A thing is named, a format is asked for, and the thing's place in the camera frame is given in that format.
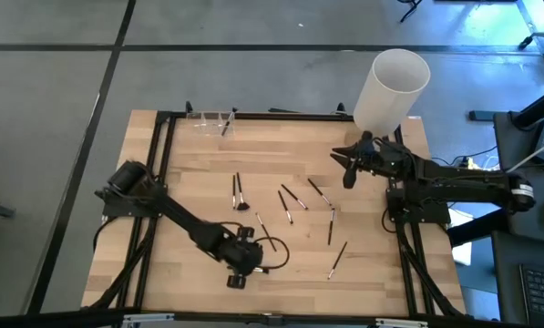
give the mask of clear plastic holder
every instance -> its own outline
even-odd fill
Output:
[[[202,136],[227,137],[235,134],[233,112],[194,112],[187,114],[192,130]]]

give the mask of keyboard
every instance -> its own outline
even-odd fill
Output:
[[[520,265],[528,324],[544,326],[544,267]]]

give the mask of makeup brush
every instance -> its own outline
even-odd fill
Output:
[[[229,114],[227,122],[225,122],[225,127],[223,127],[223,132],[221,132],[222,137],[225,137],[225,132],[227,132],[227,128],[229,127],[231,120],[235,118],[235,112],[237,112],[237,108],[233,108],[233,110]]]
[[[267,229],[265,229],[265,224],[263,224],[262,218],[260,218],[260,213],[255,212],[255,216],[257,217],[257,220],[260,222],[260,225],[261,225],[262,228],[263,228],[263,232],[265,232],[265,236],[268,238],[268,241],[270,241],[270,244],[271,244],[272,247],[273,247],[273,251],[278,251],[278,250],[275,248],[275,245],[273,244],[273,239],[272,239],[272,237],[270,237],[270,233],[268,232]]]
[[[327,280],[330,280],[333,277],[334,270],[336,270],[336,265],[338,265],[338,262],[341,260],[341,256],[343,256],[344,249],[346,248],[347,243],[348,243],[348,241],[344,243],[343,248],[341,249],[341,252],[338,253],[338,257],[336,258],[336,262],[333,265],[333,269],[330,270],[330,273],[328,273],[328,279]]]
[[[290,196],[292,196],[292,198],[294,198],[294,199],[300,204],[300,206],[302,206],[303,209],[308,210],[308,207],[307,207],[306,205],[304,205],[304,203],[303,203],[301,200],[299,200],[299,199],[296,197],[296,195],[294,195],[294,194],[288,189],[288,187],[282,185],[282,188],[284,188],[284,190],[288,191],[288,193],[290,194]]]
[[[330,240],[333,238],[333,224],[334,224],[334,214],[336,213],[333,208],[330,211],[330,227],[328,228],[328,244],[330,245]]]
[[[233,174],[233,209],[235,210],[235,174]]]
[[[318,189],[318,187],[316,187],[314,182],[312,182],[310,179],[308,179],[308,182],[310,182],[310,184],[314,187],[316,192],[318,192],[318,194],[323,198],[323,200],[326,201],[326,204],[328,204],[328,206],[330,206],[330,208],[332,209],[334,207],[333,204],[331,204],[331,202],[326,198],[326,196],[324,196],[324,194]]]
[[[290,224],[293,224],[292,215],[290,215],[290,212],[288,211],[288,207],[286,206],[286,202],[283,201],[282,193],[278,190],[278,195],[280,195],[280,200],[282,201],[283,210],[286,211],[286,216],[288,217],[288,221]]]
[[[239,178],[239,172],[237,172],[237,186],[239,187],[239,205],[237,210],[248,210],[250,205],[243,200],[243,192],[241,191],[241,179]]]

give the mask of table leg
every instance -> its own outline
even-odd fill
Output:
[[[495,210],[468,223],[447,230],[452,248],[469,241],[487,237],[492,231],[508,231],[508,215],[503,210]]]

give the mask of black desk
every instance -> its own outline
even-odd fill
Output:
[[[510,169],[530,154],[537,130],[524,132],[510,124],[507,113],[494,116],[498,159],[502,169]],[[544,241],[544,170],[538,168],[518,169],[535,192],[537,204],[526,212],[519,212],[508,219],[508,230],[512,234]]]
[[[505,323],[527,323],[518,266],[544,266],[544,241],[495,231],[492,232],[492,249],[497,273],[500,320]]]
[[[502,169],[510,169],[530,154],[535,129],[524,132],[510,124],[507,113],[494,116],[498,159]],[[453,246],[487,237],[492,231],[509,232],[522,237],[544,241],[544,170],[518,169],[533,186],[537,204],[529,211],[509,215],[496,210],[469,223],[449,229]]]

